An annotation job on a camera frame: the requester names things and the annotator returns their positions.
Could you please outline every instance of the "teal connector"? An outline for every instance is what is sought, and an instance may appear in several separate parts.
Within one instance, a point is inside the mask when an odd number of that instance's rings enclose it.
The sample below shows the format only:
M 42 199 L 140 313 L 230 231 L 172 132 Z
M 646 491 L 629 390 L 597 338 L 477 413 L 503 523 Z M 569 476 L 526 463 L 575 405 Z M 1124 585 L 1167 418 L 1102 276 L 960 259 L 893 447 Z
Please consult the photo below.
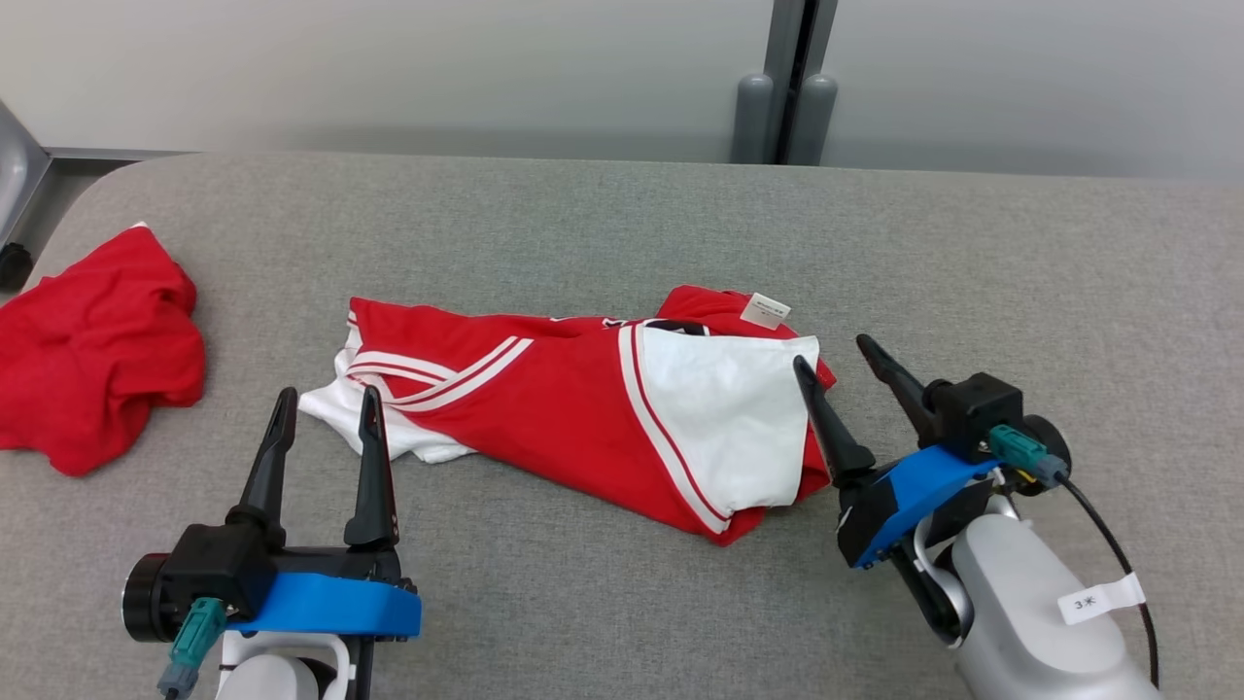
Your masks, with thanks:
M 1057 476 L 1066 476 L 1069 471 L 1067 464 L 1050 455 L 1045 445 L 1010 426 L 1000 425 L 989 431 L 989 451 L 1004 464 L 1040 481 L 1046 489 L 1056 489 Z
M 156 685 L 165 700 L 187 700 L 199 680 L 199 666 L 225 630 L 225 607 L 215 598 L 199 598 L 168 650 L 169 664 Z

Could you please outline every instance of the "white care label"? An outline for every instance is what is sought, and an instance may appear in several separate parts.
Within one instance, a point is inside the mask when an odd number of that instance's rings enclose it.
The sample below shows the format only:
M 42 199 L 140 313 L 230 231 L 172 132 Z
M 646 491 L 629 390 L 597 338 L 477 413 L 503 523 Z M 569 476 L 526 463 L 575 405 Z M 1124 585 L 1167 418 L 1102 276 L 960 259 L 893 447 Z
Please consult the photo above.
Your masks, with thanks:
M 1064 596 L 1059 598 L 1059 609 L 1062 610 L 1062 620 L 1074 625 L 1102 613 L 1140 606 L 1143 602 L 1144 592 L 1141 591 L 1141 581 L 1133 572 L 1115 583 L 1103 583 L 1080 593 Z
M 740 313 L 739 317 L 745 321 L 754 322 L 758 326 L 773 329 L 780 326 L 789 315 L 790 306 L 780 301 L 774 301 L 764 293 L 753 293 L 751 300 L 748 301 L 748 305 L 743 308 L 743 313 Z

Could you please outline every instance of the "gray tabletop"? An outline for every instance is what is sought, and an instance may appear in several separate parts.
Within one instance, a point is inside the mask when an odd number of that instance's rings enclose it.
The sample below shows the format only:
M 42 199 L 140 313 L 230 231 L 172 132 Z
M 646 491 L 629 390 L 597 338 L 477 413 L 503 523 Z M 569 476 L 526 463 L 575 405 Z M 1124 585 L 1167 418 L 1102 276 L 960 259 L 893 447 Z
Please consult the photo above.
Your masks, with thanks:
M 277 392 L 332 378 L 351 295 L 462 312 L 641 317 L 671 287 L 794 306 L 882 458 L 914 446 L 858 358 L 989 372 L 1071 438 L 1076 481 L 1151 601 L 1169 698 L 1244 688 L 1244 190 L 1071 178 L 335 154 L 118 170 L 39 261 L 147 220 L 199 286 L 207 393 L 85 480 L 0 454 L 0 681 L 15 700 L 154 698 L 122 581 L 236 501 Z M 304 417 L 284 521 L 340 542 L 356 458 Z M 836 499 L 728 548 L 484 458 L 394 464 L 422 639 L 377 653 L 388 698 L 965 698 L 896 572 L 833 545 Z M 1065 494 L 1020 502 L 1086 583 L 1115 560 Z M 1116 613 L 1143 665 L 1135 612 Z M 207 673 L 210 696 L 214 673 Z

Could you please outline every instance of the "camera lens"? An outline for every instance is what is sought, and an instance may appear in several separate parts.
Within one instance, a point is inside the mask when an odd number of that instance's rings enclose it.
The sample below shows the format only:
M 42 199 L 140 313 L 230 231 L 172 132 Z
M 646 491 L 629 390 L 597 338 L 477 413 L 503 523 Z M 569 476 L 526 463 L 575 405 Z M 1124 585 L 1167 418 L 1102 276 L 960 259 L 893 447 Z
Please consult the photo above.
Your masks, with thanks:
M 162 610 L 163 587 L 159 572 L 168 555 L 147 555 L 129 572 L 121 594 L 121 619 L 134 642 L 173 642 L 177 630 L 169 619 L 172 610 Z

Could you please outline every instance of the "white panel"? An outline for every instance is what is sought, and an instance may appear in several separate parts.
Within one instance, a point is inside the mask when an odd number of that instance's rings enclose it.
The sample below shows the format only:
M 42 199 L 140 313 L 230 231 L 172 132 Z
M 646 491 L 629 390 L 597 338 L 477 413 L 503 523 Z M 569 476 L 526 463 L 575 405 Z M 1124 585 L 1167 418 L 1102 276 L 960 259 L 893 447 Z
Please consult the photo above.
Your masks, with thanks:
M 825 165 L 1244 177 L 1240 0 L 841 0 Z
M 723 160 L 763 0 L 5 0 L 45 147 Z

